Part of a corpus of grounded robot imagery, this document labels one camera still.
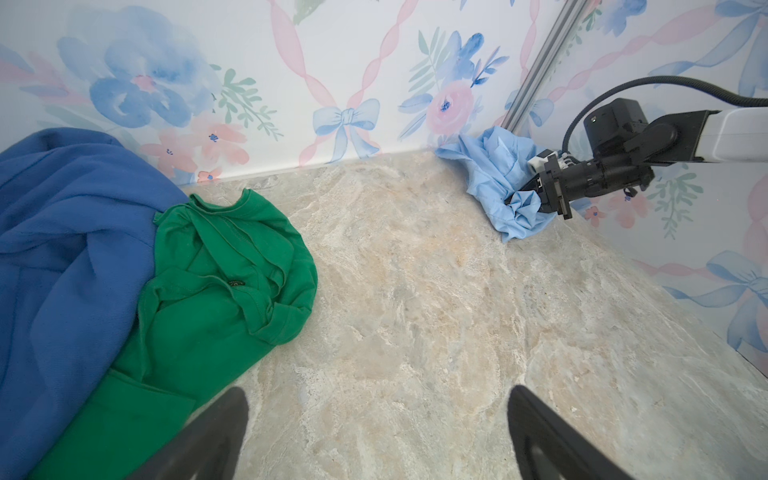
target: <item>green leaf pattern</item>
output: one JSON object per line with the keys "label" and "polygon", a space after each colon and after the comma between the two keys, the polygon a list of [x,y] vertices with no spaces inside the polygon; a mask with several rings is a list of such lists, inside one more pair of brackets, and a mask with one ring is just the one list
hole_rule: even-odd
{"label": "green leaf pattern", "polygon": [[309,17],[321,6],[325,0],[295,0],[294,6],[296,14],[293,16],[293,24],[298,25],[301,21]]}
{"label": "green leaf pattern", "polygon": [[419,50],[426,55],[426,58],[411,68],[411,72],[415,74],[408,80],[409,84],[413,84],[408,92],[413,95],[425,94],[437,84],[435,81],[437,70],[450,53],[450,48],[445,44],[445,31],[440,31],[439,27],[436,28],[428,46],[424,34],[419,30]]}
{"label": "green leaf pattern", "polygon": [[664,213],[661,220],[664,222],[664,238],[671,237],[675,240],[677,228],[683,221],[692,222],[690,210],[688,207],[694,205],[694,200],[698,198],[697,194],[702,194],[704,189],[700,185],[692,184],[691,181],[696,178],[693,172],[681,174],[673,180],[667,180],[656,184],[656,191],[647,196],[648,200],[656,200],[655,211]]}
{"label": "green leaf pattern", "polygon": [[[568,40],[568,46],[565,47],[564,53],[566,57],[571,56],[571,48],[574,46],[574,43],[576,45],[581,45],[582,43],[584,43],[584,40],[579,35],[579,32],[582,32],[581,34],[583,35],[584,33],[588,31],[592,31],[594,29],[594,23],[597,21],[600,15],[603,15],[603,11],[600,10],[600,7],[599,7],[599,5],[602,5],[602,3],[603,2],[600,2],[598,4],[598,7],[595,10],[592,10],[591,12],[589,12],[589,15],[587,15],[581,20],[581,24],[578,26],[573,36]],[[558,60],[557,65],[559,65],[560,63],[562,63],[562,60]],[[552,68],[549,74],[549,78],[551,78],[552,75],[554,74],[554,71],[557,70],[557,65],[555,65],[555,67]]]}
{"label": "green leaf pattern", "polygon": [[[214,70],[221,70],[218,65],[211,65]],[[224,73],[224,82],[221,88],[221,94],[217,98],[218,108],[226,108],[227,114],[224,116],[224,121],[228,124],[232,123],[233,115],[237,116],[237,120],[242,122],[245,128],[253,122],[258,122],[258,131],[264,132],[267,137],[272,137],[275,141],[278,141],[283,134],[272,122],[272,115],[277,113],[277,110],[270,110],[266,105],[261,105],[258,108],[255,104],[262,100],[257,95],[258,88],[248,88],[251,85],[255,85],[256,81],[251,77],[244,78],[240,81],[235,81],[237,73],[233,68],[229,68]]]}

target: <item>black cable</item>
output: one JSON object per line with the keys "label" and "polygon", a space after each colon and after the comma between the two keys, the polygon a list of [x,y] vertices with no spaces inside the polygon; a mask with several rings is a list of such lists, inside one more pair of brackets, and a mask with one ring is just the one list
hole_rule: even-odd
{"label": "black cable", "polygon": [[735,105],[737,107],[768,107],[768,98],[742,97],[741,95],[734,94],[732,91],[728,91],[725,88],[720,88],[717,85],[713,85],[703,80],[697,80],[696,78],[677,77],[675,75],[657,75],[655,77],[637,78],[635,80],[628,81],[627,83],[623,83],[617,87],[613,87],[611,90],[589,102],[589,105],[584,107],[584,110],[579,112],[576,118],[574,118],[573,122],[571,122],[571,125],[565,131],[565,136],[563,137],[563,151],[568,151],[568,142],[570,141],[571,134],[574,133],[574,129],[576,128],[576,125],[578,125],[578,122],[587,113],[589,113],[589,111],[594,108],[595,105],[599,104],[606,98],[616,95],[620,91],[627,90],[628,88],[632,87],[638,87],[640,85],[649,84],[672,84],[693,88],[694,90],[702,91],[705,94],[710,94],[715,98],[718,98],[728,104]]}

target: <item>painted pink flower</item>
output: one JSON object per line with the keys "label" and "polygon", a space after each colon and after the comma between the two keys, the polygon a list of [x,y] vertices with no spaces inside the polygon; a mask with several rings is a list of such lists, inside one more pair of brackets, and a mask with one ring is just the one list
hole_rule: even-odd
{"label": "painted pink flower", "polygon": [[176,135],[173,128],[163,130],[158,137],[160,144],[141,145],[139,151],[142,154],[157,157],[157,169],[166,177],[171,178],[175,175],[174,168],[191,174],[197,170],[197,165],[192,160],[192,148]]}
{"label": "painted pink flower", "polygon": [[195,117],[190,126],[193,134],[187,135],[185,141],[190,146],[203,148],[206,165],[215,165],[221,157],[230,164],[243,165],[250,160],[248,152],[237,145],[246,142],[246,136],[239,132],[241,125],[222,124],[211,113],[203,113]]}
{"label": "painted pink flower", "polygon": [[197,182],[200,184],[203,182],[210,182],[211,180],[218,180],[219,175],[221,175],[220,168],[210,172],[201,171],[199,174],[197,174]]}
{"label": "painted pink flower", "polygon": [[640,218],[648,216],[650,202],[648,202],[648,199],[641,194],[638,194],[633,198],[620,193],[608,199],[607,208],[609,210],[617,211],[616,221],[622,227],[632,228],[635,215]]}
{"label": "painted pink flower", "polygon": [[475,98],[463,81],[454,81],[440,91],[427,107],[427,127],[438,135],[457,134],[467,123]]}
{"label": "painted pink flower", "polygon": [[584,212],[585,220],[589,220],[589,223],[592,223],[593,227],[598,227],[600,225],[600,219],[605,217],[607,217],[607,215],[599,211],[597,207],[589,207],[587,211]]}

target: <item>crumpled light blue cloth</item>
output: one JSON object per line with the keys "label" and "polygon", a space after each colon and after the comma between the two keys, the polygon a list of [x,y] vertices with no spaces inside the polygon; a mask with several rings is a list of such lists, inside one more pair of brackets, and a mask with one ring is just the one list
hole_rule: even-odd
{"label": "crumpled light blue cloth", "polygon": [[[533,178],[528,160],[538,150],[530,138],[493,127],[477,138],[459,135],[458,143],[438,148],[435,154],[464,164],[469,173],[467,193],[479,200],[493,227],[502,232],[502,242],[507,243],[511,238],[539,233],[556,215],[538,211],[541,199],[536,192],[518,191]],[[510,195],[510,204],[504,205]]]}

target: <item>painted blue flower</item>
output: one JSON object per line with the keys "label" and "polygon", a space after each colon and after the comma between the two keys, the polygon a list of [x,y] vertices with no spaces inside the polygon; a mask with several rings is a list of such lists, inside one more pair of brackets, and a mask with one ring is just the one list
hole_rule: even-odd
{"label": "painted blue flower", "polygon": [[621,35],[627,28],[627,17],[640,15],[645,12],[647,0],[616,0],[613,5],[607,5],[605,13],[599,21],[603,33],[612,31],[614,37]]}
{"label": "painted blue flower", "polygon": [[69,30],[57,43],[61,60],[90,84],[96,110],[122,127],[143,127],[152,112],[184,127],[220,91],[194,37],[147,8],[78,8]]}
{"label": "painted blue flower", "polygon": [[447,44],[447,48],[449,48],[448,59],[440,65],[436,75],[442,85],[463,78],[472,78],[475,74],[472,56],[480,50],[483,43],[485,43],[485,39],[482,33],[476,33],[469,37],[464,46],[462,46],[462,36],[457,31],[451,33]]}
{"label": "painted blue flower", "polygon": [[[744,17],[733,30],[696,61],[674,61],[650,72],[651,75],[679,75],[691,67],[711,68],[738,53],[752,38],[760,17],[768,15],[768,0],[719,0],[715,12],[723,17]],[[739,80],[739,94],[753,97],[755,90],[768,90],[768,28],[752,44]]]}
{"label": "painted blue flower", "polygon": [[699,296],[689,296],[668,286],[664,288],[676,299],[691,300],[707,308],[732,305],[747,290],[751,290],[755,295],[739,307],[728,326],[728,345],[738,350],[741,343],[746,342],[760,352],[768,353],[768,347],[757,328],[758,307],[761,303],[768,307],[768,278],[763,276],[760,265],[736,252],[726,250],[707,262],[707,270],[733,283]]}

